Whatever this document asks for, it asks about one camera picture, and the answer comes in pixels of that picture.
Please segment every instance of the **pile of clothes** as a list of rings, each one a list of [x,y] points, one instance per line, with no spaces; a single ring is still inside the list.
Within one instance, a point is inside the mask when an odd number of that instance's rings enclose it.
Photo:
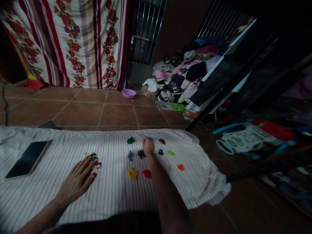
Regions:
[[[183,56],[166,56],[153,67],[149,91],[160,89],[158,99],[166,102],[188,101],[198,90],[201,79],[218,62],[227,48],[226,40],[221,36],[196,38],[184,47]]]

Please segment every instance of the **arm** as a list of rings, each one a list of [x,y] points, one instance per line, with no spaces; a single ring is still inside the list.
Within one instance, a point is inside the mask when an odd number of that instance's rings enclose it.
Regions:
[[[157,160],[154,153],[155,145],[153,141],[147,137],[144,139],[143,151],[148,160],[153,178],[153,187],[155,190],[162,232],[188,233],[191,231],[191,220],[185,203],[169,175]],[[183,227],[186,226],[184,230],[181,231],[175,229],[175,227],[172,228],[172,225],[179,225],[181,222]]]
[[[71,169],[56,197],[16,233],[42,233],[50,223],[57,221],[66,208],[83,195],[94,181],[96,174],[90,175],[90,172],[96,161],[88,166],[90,160],[91,157],[87,156],[78,162]]]

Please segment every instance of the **pink striped fabric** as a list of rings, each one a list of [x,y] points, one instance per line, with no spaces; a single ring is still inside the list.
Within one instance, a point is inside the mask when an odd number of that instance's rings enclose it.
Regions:
[[[127,211],[156,210],[152,179],[142,174],[149,168],[147,160],[137,155],[144,136],[155,139],[156,155],[164,168],[171,163],[169,176],[187,208],[205,202],[215,205],[230,192],[231,185],[226,184],[226,177],[204,153],[198,139],[182,130],[74,132],[25,127],[0,127],[0,130],[1,233],[17,231],[51,201],[84,152],[96,152],[102,168],[88,191],[66,209],[59,225],[107,219]],[[133,144],[127,144],[130,137],[136,140]],[[4,179],[31,142],[45,140],[53,142],[31,175]],[[158,155],[159,149],[163,150],[163,156]],[[129,150],[134,153],[132,162],[127,158]],[[185,171],[178,170],[178,164],[183,164]],[[138,171],[137,181],[128,177],[126,170],[130,167]]]

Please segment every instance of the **phone screen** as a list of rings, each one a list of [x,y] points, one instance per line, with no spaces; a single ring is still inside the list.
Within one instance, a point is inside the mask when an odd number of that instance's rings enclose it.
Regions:
[[[23,176],[30,173],[37,159],[49,141],[40,141],[31,143],[23,153],[22,157],[15,163],[6,178]]]

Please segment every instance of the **smartphone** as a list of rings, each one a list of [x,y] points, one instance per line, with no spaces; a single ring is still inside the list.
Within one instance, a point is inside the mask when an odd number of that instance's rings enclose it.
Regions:
[[[5,178],[13,179],[30,175],[35,170],[51,142],[52,141],[50,140],[31,143]]]

